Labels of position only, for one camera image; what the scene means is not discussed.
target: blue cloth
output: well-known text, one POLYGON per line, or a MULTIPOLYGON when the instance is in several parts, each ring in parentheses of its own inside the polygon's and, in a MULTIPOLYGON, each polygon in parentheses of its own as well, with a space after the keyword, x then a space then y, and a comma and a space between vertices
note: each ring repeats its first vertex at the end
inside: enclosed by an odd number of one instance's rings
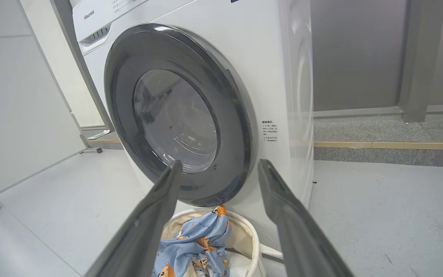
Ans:
POLYGON ((210 269, 214 277, 228 277, 225 241, 230 230, 222 205, 203 216, 192 217, 173 239, 160 241, 153 277, 183 277, 191 263, 206 276, 210 269))

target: floor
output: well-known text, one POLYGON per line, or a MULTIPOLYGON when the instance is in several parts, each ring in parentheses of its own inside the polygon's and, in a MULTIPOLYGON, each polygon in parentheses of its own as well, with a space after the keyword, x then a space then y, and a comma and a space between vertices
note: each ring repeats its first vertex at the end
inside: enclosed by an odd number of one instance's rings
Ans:
MULTIPOLYGON (((357 277, 443 275, 443 168, 315 162, 311 214, 357 277)), ((0 194, 0 277, 83 276, 139 201, 123 150, 0 194)), ((264 260, 268 276, 281 264, 264 260)))
POLYGON ((316 142, 443 142, 443 115, 405 123, 391 117, 345 117, 314 120, 316 142))

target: white wall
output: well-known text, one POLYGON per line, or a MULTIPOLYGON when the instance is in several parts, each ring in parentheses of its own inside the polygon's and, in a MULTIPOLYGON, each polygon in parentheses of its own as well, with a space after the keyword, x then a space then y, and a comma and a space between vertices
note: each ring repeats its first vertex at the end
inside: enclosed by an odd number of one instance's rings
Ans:
POLYGON ((50 0, 21 0, 56 80, 82 127, 104 125, 76 65, 50 0))
POLYGON ((71 3, 71 7, 75 7, 76 5, 78 5, 78 3, 80 2, 81 0, 69 0, 69 2, 71 3))
POLYGON ((84 149, 18 0, 0 0, 0 191, 84 149))

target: white washing machine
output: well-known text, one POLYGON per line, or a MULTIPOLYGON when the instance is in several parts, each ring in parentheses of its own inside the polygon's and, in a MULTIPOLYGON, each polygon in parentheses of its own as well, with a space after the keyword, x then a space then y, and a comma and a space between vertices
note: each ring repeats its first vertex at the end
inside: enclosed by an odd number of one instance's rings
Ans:
POLYGON ((270 160, 308 207, 309 0, 82 0, 73 19, 144 195, 180 160, 176 212, 224 204, 279 249, 253 165, 270 160))

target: cartoon print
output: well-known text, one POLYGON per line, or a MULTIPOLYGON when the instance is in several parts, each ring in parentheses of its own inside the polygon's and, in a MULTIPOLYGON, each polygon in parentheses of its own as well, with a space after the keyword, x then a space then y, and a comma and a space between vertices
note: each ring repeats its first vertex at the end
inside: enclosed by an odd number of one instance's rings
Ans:
POLYGON ((223 206, 223 205, 220 205, 220 206, 214 208, 213 211, 211 211, 211 212, 213 212, 213 214, 217 214, 218 215, 217 219, 220 219, 220 216, 222 214, 226 215, 226 213, 225 213, 225 206, 223 206))
POLYGON ((226 270, 228 268, 228 260, 223 260, 222 262, 225 265, 225 273, 224 273, 224 275, 226 275, 226 270))
POLYGON ((210 239, 208 239, 208 237, 201 237, 196 240, 197 244, 199 244, 202 248, 204 248, 204 251, 202 252, 202 254, 208 253, 208 250, 210 250, 210 251, 216 250, 214 247, 211 247, 208 245, 209 241, 210 241, 210 239))
POLYGON ((158 277, 175 277, 174 270, 167 263, 166 266, 162 268, 162 271, 158 274, 158 277))
POLYGON ((206 265, 208 264, 209 261, 210 261, 210 259, 206 257, 206 258, 202 258, 201 260, 198 260, 196 263, 192 262, 192 265, 197 268, 202 268, 204 270, 204 274, 207 277, 209 277, 210 273, 206 269, 206 265))
POLYGON ((185 238, 188 238, 188 236, 182 236, 182 228, 181 228, 181 231, 179 231, 179 233, 178 233, 178 235, 177 235, 177 239, 178 240, 181 240, 181 239, 185 239, 185 238))

